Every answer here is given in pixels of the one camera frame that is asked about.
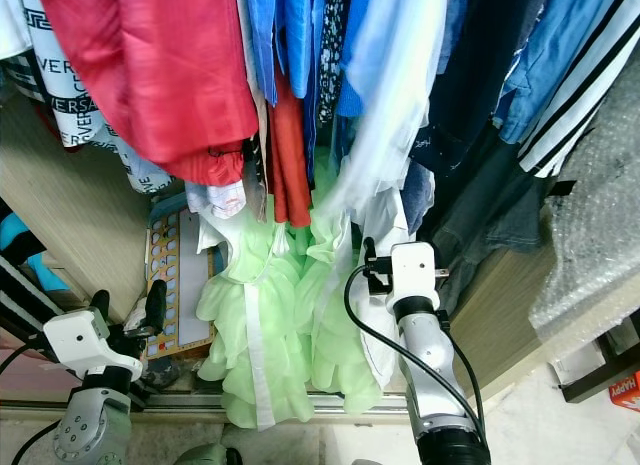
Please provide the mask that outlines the small white pink cloth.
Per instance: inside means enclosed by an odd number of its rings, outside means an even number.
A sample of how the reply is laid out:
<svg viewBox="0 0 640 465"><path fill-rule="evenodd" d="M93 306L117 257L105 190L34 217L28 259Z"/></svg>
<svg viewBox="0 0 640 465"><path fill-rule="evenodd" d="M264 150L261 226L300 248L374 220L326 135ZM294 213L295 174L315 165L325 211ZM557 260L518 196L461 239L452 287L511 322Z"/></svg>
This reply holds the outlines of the small white pink cloth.
<svg viewBox="0 0 640 465"><path fill-rule="evenodd" d="M184 186L189 210L201 217L230 219L242 212L248 203L242 181L225 186L184 182Z"/></svg>

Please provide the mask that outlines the wooden wardrobe side panel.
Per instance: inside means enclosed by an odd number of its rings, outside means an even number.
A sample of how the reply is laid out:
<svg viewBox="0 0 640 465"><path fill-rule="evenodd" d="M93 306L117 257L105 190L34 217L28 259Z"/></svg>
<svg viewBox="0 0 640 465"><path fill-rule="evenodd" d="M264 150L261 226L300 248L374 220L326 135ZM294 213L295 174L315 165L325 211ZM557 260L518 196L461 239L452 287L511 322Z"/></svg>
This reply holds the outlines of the wooden wardrobe side panel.
<svg viewBox="0 0 640 465"><path fill-rule="evenodd" d="M12 84L0 105L1 196L79 291L108 291L111 319L127 318L148 287L150 200L111 151L65 151L40 104Z"/></svg>

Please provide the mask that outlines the light green ruffled dress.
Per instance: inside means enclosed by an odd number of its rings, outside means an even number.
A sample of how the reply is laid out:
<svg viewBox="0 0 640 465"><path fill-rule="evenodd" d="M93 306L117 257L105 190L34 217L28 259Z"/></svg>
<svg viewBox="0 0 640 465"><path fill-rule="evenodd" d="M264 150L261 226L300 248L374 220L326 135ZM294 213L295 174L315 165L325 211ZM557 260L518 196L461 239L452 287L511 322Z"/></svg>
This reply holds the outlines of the light green ruffled dress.
<svg viewBox="0 0 640 465"><path fill-rule="evenodd" d="M223 386L233 424L264 430L315 414L308 393L342 395L348 414L383 396L349 319L343 290L355 269L349 226L261 221L250 209L219 217L209 187L187 189L198 247L219 246L225 267L202 288L196 315L215 329L198 378Z"/></svg>

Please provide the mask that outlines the orange red hanging garment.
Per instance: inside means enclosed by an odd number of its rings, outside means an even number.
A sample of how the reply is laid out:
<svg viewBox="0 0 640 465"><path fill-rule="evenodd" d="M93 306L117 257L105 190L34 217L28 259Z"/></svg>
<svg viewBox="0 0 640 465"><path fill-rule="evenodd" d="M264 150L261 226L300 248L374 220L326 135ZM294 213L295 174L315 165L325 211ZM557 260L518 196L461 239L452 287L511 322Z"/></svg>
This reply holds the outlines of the orange red hanging garment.
<svg viewBox="0 0 640 465"><path fill-rule="evenodd" d="M276 223L294 228L311 226L311 189L305 159L301 100L288 90L287 78L275 72L276 104L269 110L268 191L273 196Z"/></svg>

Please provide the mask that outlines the dark navy garment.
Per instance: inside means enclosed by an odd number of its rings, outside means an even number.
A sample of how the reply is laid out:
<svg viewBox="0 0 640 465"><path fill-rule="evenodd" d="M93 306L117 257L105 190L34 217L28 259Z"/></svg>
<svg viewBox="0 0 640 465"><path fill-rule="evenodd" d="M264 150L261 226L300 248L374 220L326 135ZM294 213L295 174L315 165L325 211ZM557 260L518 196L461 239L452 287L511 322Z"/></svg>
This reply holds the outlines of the dark navy garment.
<svg viewBox="0 0 640 465"><path fill-rule="evenodd" d="M428 127L413 162L439 180L460 167L492 116L518 50L547 0L467 0L460 36L430 95Z"/></svg>

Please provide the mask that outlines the bubble wrap sheet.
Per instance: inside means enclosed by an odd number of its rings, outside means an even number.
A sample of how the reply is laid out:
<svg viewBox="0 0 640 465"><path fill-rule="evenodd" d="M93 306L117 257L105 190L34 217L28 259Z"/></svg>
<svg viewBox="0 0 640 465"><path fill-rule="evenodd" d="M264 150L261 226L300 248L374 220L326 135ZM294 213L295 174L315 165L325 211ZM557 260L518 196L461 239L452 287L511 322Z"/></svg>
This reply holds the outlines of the bubble wrap sheet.
<svg viewBox="0 0 640 465"><path fill-rule="evenodd" d="M605 95L550 204L556 265L530 322L543 340L599 333L640 309L640 69Z"/></svg>

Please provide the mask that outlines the wooden peg hole board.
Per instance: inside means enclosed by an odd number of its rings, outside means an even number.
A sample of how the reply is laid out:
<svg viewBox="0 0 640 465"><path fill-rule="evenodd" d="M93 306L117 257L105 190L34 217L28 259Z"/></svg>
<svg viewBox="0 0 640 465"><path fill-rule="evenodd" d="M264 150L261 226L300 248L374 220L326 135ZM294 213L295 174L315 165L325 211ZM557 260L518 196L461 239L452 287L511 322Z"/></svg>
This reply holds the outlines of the wooden peg hole board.
<svg viewBox="0 0 640 465"><path fill-rule="evenodd" d="M145 357L156 359L210 345L215 329L196 317L206 282L215 274L210 253L198 250L201 219L189 210L187 197L166 197L148 214L146 272L166 286L159 336L148 340Z"/></svg>

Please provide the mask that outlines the orange red printed box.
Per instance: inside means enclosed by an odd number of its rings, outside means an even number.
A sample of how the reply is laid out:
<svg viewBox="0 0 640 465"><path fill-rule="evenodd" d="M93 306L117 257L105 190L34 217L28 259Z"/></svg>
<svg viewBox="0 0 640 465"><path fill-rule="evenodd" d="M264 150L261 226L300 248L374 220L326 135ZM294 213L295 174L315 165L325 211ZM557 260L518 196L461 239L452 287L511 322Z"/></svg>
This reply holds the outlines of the orange red printed box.
<svg viewBox="0 0 640 465"><path fill-rule="evenodd" d="M608 388L613 405L640 413L640 372L635 372Z"/></svg>

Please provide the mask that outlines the black shelf frame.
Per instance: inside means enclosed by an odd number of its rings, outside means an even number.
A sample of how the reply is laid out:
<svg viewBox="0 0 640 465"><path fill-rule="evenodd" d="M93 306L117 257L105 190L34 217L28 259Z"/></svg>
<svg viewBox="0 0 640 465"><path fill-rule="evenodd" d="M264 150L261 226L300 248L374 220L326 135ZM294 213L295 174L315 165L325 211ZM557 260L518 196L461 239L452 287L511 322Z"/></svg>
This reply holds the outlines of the black shelf frame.
<svg viewBox="0 0 640 465"><path fill-rule="evenodd" d="M567 404L581 404L614 383L634 378L635 373L640 372L640 334L628 347L617 346L612 337L612 333L605 333L595 341L595 346L602 351L604 363L562 387Z"/></svg>

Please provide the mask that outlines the white sheer garment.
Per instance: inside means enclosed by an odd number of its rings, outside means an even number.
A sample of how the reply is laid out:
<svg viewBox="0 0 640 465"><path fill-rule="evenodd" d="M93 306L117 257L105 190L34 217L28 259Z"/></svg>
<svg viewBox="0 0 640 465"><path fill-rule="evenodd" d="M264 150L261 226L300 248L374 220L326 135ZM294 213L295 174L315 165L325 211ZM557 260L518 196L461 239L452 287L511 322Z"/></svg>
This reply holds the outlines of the white sheer garment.
<svg viewBox="0 0 640 465"><path fill-rule="evenodd" d="M417 132L428 121L451 0L371 0L356 82L364 112L333 189L317 212L340 217L364 209L385 189L399 189Z"/></svg>

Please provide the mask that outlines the silver robot left leg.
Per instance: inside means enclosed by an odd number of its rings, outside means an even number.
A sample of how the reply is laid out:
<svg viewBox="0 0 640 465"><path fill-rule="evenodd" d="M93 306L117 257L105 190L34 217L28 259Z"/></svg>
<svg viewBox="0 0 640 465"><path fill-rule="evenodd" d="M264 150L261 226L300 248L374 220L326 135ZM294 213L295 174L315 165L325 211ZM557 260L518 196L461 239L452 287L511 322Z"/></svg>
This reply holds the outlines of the silver robot left leg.
<svg viewBox="0 0 640 465"><path fill-rule="evenodd" d="M227 465L229 448L219 443L209 443L189 448L174 461L174 465Z"/></svg>

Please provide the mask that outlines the white Versace print garment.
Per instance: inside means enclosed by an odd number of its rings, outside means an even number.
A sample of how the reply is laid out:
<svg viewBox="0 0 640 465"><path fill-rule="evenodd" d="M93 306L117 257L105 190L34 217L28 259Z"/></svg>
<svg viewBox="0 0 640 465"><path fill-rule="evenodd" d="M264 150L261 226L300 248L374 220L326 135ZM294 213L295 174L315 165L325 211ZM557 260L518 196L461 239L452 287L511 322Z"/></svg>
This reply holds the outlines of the white Versace print garment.
<svg viewBox="0 0 640 465"><path fill-rule="evenodd" d="M64 148L97 146L114 151L122 159L132 189L141 194L155 194L169 186L173 177L138 155L106 122L61 49L41 0L20 2L61 145Z"/></svg>

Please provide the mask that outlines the black white striped garment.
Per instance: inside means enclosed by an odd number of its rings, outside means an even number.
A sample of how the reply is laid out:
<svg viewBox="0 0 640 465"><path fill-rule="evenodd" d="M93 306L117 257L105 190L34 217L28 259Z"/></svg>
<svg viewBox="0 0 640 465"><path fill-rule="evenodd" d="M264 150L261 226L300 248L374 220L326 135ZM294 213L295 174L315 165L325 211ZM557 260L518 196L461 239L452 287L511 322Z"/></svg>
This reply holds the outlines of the black white striped garment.
<svg viewBox="0 0 640 465"><path fill-rule="evenodd" d="M538 178L561 172L639 43L640 0L605 0L518 154L524 171Z"/></svg>

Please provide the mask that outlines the plain white garment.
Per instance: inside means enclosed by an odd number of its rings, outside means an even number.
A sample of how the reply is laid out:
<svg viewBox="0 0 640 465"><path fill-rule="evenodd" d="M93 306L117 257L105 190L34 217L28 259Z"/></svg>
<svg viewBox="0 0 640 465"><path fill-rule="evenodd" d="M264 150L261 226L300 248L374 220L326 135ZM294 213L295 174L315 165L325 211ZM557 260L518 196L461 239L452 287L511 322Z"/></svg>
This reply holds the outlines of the plain white garment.
<svg viewBox="0 0 640 465"><path fill-rule="evenodd" d="M0 59L12 58L31 48L23 0L0 0Z"/></svg>

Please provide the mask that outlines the dark floral garment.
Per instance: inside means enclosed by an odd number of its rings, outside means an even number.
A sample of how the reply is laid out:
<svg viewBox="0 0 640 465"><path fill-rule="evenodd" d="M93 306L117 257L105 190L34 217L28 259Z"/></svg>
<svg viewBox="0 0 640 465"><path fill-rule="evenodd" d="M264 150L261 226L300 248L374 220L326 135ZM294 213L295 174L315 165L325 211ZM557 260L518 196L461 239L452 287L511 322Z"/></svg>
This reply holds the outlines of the dark floral garment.
<svg viewBox="0 0 640 465"><path fill-rule="evenodd" d="M319 62L317 62L317 127L329 126L337 114L340 59L346 40L349 0L321 0Z"/></svg>

